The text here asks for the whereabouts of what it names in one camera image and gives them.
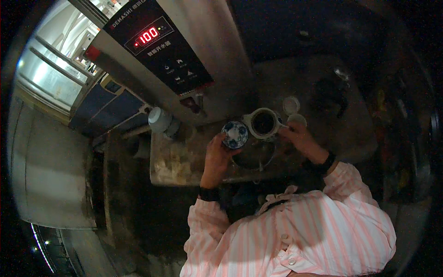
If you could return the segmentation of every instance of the hand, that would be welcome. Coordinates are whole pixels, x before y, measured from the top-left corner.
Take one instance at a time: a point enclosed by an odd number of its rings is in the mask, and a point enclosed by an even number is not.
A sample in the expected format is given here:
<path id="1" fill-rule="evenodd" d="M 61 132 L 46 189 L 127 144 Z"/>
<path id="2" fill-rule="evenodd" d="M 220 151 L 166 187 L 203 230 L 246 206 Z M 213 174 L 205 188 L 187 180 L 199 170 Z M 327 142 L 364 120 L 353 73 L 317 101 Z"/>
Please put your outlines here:
<path id="1" fill-rule="evenodd" d="M 280 128 L 278 134 L 290 140 L 303 156 L 313 164 L 323 164 L 329 156 L 329 152 L 323 149 L 312 137 L 305 125 L 298 122 L 288 122 L 290 128 Z"/>
<path id="2" fill-rule="evenodd" d="M 228 169 L 230 158 L 241 152 L 241 149 L 230 150 L 223 145 L 222 140 L 225 138 L 226 133 L 220 133 L 206 147 L 205 170 L 200 181 L 201 187 L 217 187 L 222 182 L 223 176 Z"/>

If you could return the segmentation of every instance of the shirt sleeve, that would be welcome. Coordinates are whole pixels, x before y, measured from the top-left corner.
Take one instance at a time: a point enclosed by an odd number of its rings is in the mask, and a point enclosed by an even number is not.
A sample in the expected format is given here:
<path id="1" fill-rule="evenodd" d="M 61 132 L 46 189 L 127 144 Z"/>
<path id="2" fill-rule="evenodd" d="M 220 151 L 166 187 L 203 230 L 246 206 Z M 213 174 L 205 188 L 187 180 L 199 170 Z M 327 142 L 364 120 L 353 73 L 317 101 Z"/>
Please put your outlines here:
<path id="1" fill-rule="evenodd" d="M 201 276 L 230 223 L 217 202 L 197 199 L 189 208 L 188 224 L 190 237 L 184 246 L 188 259 L 180 276 Z"/>
<path id="2" fill-rule="evenodd" d="M 339 163 L 324 178 L 323 193 L 328 197 L 321 205 L 332 218 L 329 239 L 342 241 L 342 260 L 338 272 L 378 272 L 395 254 L 396 235 L 389 216 L 379 208 L 358 170 L 351 164 Z"/>

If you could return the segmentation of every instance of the dark background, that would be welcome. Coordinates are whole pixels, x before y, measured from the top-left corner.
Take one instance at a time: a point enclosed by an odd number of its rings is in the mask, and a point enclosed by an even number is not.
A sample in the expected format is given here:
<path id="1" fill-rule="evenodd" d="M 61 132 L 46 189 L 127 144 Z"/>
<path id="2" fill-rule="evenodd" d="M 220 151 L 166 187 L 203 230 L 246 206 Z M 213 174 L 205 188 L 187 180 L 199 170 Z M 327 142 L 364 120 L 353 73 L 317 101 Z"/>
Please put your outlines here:
<path id="1" fill-rule="evenodd" d="M 32 13 L 36 5 L 38 12 Z M 393 1 L 391 5 L 402 17 L 415 38 L 414 49 L 424 59 L 434 82 L 437 106 L 440 118 L 443 118 L 443 29 L 442 7 L 440 1 Z M 11 47 L 13 57 L 21 53 L 22 47 L 42 13 L 49 8 L 51 1 L 1 1 L 1 271 L 2 276 L 50 276 L 42 255 L 32 254 L 31 245 L 34 238 L 29 231 L 23 232 L 18 213 L 14 207 L 10 186 L 8 184 L 6 165 L 6 129 L 10 101 L 11 73 L 14 66 L 7 63 L 6 54 Z M 22 43 L 12 45 L 13 39 Z M 421 248 L 412 259 L 405 276 L 432 276 L 441 272 L 443 265 L 443 220 L 442 220 L 442 180 L 438 172 L 438 184 L 435 186 L 435 199 L 429 216 Z"/>

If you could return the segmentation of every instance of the countertop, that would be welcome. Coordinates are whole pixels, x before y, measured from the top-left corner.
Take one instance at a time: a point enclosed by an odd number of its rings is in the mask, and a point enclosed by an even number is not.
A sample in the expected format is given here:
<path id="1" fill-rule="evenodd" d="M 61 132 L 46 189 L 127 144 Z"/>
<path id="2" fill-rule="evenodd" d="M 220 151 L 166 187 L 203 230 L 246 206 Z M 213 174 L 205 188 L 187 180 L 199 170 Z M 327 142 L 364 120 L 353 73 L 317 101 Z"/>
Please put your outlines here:
<path id="1" fill-rule="evenodd" d="M 340 160 L 356 163 L 371 156 L 377 143 L 371 117 L 354 79 L 350 78 L 350 87 L 345 92 L 348 108 L 342 118 L 337 119 L 333 113 L 319 112 L 309 105 L 315 92 L 315 82 L 331 76 L 335 66 L 346 68 L 339 58 L 329 55 L 256 64 L 255 92 L 258 102 L 256 106 L 251 106 L 251 112 L 259 107 L 267 107 L 279 113 L 286 122 L 283 99 L 296 96 L 301 106 L 299 113 L 306 118 L 307 128 L 318 143 L 336 153 Z M 238 118 L 199 126 L 186 142 L 170 141 L 163 134 L 153 133 L 151 182 L 163 186 L 198 186 L 204 169 L 206 145 L 229 120 Z M 262 172 L 242 169 L 231 163 L 223 182 L 236 183 L 295 174 L 304 158 L 296 150 L 289 154 L 285 150 L 286 147 L 277 143 L 273 160 Z"/>

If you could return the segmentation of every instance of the blue and white porcelain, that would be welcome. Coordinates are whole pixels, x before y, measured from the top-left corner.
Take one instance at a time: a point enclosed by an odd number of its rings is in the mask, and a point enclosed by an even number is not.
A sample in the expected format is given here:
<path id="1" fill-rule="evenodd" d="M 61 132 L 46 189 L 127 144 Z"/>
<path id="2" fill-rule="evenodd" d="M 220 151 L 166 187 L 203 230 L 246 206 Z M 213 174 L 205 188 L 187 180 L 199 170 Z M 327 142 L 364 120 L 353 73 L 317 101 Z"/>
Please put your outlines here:
<path id="1" fill-rule="evenodd" d="M 230 149 L 239 149 L 248 141 L 248 128 L 238 121 L 229 121 L 221 129 L 227 136 L 223 143 Z"/>

